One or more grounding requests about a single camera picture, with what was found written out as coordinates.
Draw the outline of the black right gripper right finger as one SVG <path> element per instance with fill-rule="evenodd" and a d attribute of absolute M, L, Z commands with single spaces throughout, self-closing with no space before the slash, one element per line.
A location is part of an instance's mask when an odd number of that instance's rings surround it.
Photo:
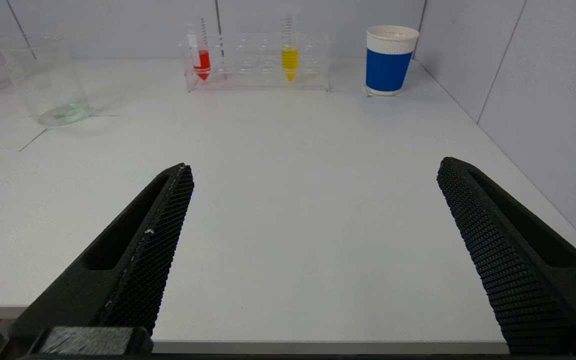
<path fill-rule="evenodd" d="M 509 352 L 576 356 L 576 248 L 468 162 L 436 180 Z"/>

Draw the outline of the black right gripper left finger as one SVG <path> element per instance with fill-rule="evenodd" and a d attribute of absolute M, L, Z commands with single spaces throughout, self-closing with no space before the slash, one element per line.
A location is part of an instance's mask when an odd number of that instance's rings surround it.
<path fill-rule="evenodd" d="M 157 174 L 12 323 L 0 360 L 144 360 L 194 193 Z"/>

